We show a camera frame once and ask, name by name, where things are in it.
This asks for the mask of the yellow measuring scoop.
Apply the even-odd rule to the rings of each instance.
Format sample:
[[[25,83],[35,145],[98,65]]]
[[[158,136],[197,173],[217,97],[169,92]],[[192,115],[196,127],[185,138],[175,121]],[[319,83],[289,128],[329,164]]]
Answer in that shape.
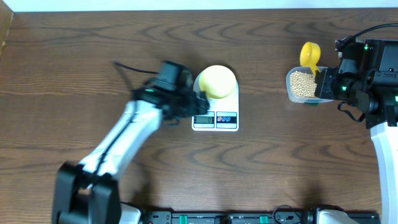
[[[313,42],[306,42],[300,52],[300,65],[309,67],[314,75],[320,72],[317,63],[321,56],[320,46]]]

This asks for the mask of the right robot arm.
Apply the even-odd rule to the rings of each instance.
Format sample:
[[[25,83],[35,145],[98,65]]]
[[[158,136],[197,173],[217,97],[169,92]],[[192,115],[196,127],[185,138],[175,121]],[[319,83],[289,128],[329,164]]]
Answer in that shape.
[[[379,166],[382,223],[397,223],[397,41],[336,41],[341,62],[315,76],[315,96],[362,114]]]

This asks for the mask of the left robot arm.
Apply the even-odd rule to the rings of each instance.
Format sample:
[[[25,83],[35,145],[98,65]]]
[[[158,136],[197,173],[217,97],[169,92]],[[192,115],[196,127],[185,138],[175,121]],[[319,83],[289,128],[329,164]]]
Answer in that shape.
[[[119,180],[132,159],[163,121],[206,114],[203,91],[193,91],[190,70],[166,60],[161,69],[132,91],[122,116],[100,144],[77,165],[57,172],[52,223],[139,223],[142,212],[123,203]]]

